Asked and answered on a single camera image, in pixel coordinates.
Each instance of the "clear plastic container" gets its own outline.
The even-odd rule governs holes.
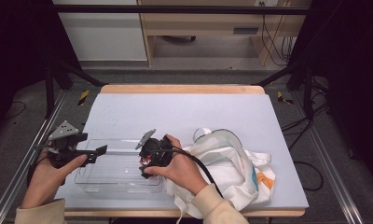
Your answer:
[[[107,145],[107,152],[96,163],[79,168],[75,182],[86,192],[138,192],[162,191],[160,176],[145,179],[141,176],[140,157],[136,150],[140,140],[91,139],[86,150]]]

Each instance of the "beige sleeve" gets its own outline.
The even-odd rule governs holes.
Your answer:
[[[66,224],[64,199],[36,208],[16,210],[15,224]]]
[[[236,211],[230,201],[221,198],[214,184],[202,189],[192,203],[203,215],[204,224],[248,224],[247,219]]]

